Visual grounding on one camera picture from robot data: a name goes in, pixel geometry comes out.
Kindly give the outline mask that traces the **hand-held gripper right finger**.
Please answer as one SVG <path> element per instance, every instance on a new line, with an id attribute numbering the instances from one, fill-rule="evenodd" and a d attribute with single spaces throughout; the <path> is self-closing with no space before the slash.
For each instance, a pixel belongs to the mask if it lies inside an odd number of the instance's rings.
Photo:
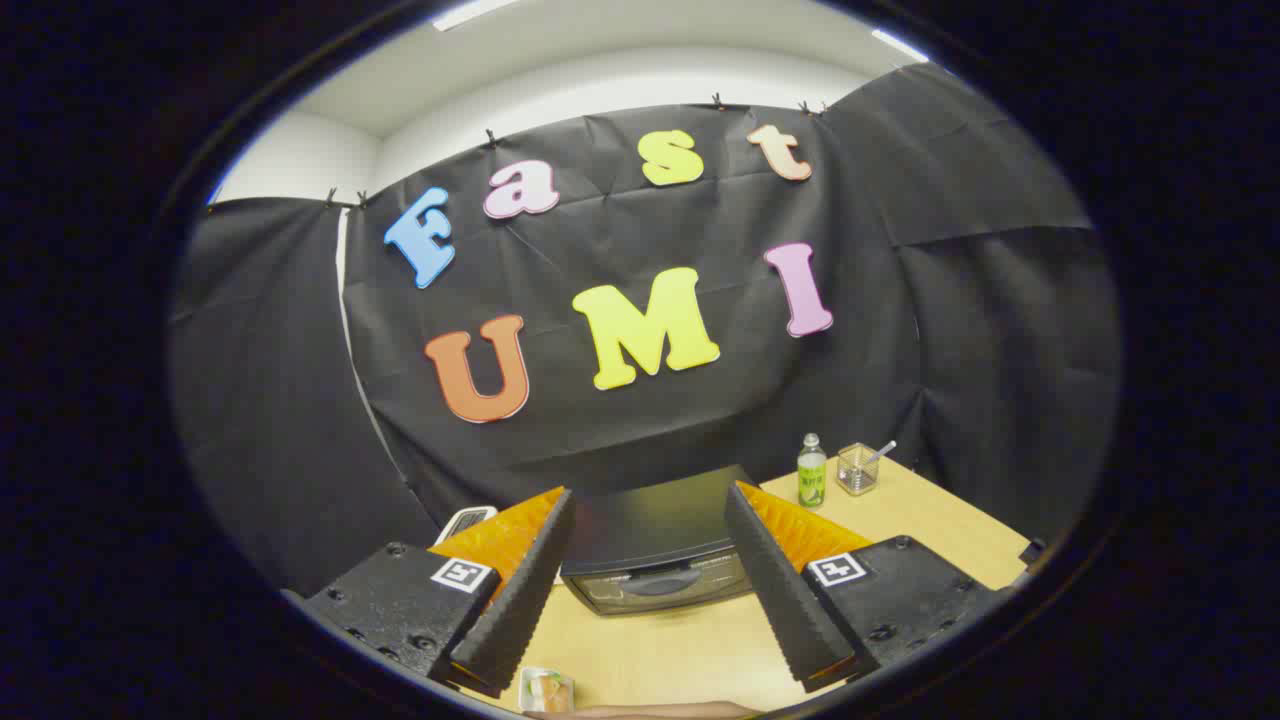
<path id="1" fill-rule="evenodd" d="M 1001 598 L 910 536 L 869 542 L 744 482 L 724 520 L 795 680 L 813 692 L 892 667 Z"/>

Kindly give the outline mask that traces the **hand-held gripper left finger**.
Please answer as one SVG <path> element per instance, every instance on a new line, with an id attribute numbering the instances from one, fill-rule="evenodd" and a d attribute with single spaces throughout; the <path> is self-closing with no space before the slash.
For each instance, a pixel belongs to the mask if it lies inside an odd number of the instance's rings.
<path id="1" fill-rule="evenodd" d="M 285 597 L 378 662 L 497 698 L 547 606 L 573 503 L 558 487 L 429 548 L 390 542 L 315 594 Z"/>

